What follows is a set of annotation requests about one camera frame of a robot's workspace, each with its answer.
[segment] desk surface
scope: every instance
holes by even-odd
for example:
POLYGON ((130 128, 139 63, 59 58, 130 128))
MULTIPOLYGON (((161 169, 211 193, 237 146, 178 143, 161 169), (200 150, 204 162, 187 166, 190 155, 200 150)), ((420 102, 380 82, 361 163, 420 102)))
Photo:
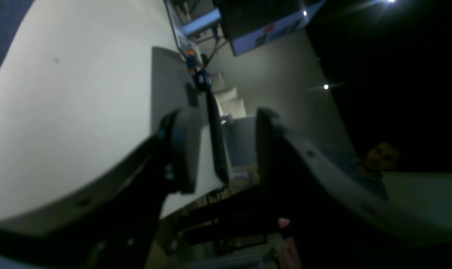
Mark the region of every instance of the desk surface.
MULTIPOLYGON (((72 194, 154 133, 152 47, 176 51, 162 0, 36 0, 0 69, 0 220, 72 194)), ((221 185, 202 130, 194 195, 221 185)))

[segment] black cable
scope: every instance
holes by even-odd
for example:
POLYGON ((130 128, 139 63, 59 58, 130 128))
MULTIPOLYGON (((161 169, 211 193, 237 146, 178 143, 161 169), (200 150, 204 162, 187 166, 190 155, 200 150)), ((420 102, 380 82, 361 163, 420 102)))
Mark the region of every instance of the black cable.
POLYGON ((199 2, 200 0, 195 0, 195 2, 193 3, 193 7, 191 7, 190 14, 197 8, 199 2))
POLYGON ((224 45, 226 45, 226 43, 228 43, 228 41, 224 41, 224 43, 221 44, 221 46, 216 47, 218 45, 218 43, 216 42, 216 45, 214 46, 214 51, 212 51, 211 56, 209 56, 208 61, 204 64, 204 68, 206 68, 209 63, 211 63, 212 57, 216 54, 217 51, 219 51, 222 47, 224 47, 224 45))
MULTIPOLYGON (((191 15, 191 13, 197 8, 197 6, 199 5, 200 0, 194 0, 193 2, 193 6, 191 7, 190 10, 188 10, 188 13, 191 15)), ((184 8, 184 5, 179 5, 180 6, 180 10, 183 12, 184 15, 186 14, 186 10, 184 8)))
POLYGON ((208 41, 209 39, 212 39, 212 38, 215 38, 215 36, 210 36, 210 37, 201 39, 200 41, 196 41, 196 44, 203 43, 204 41, 208 41))

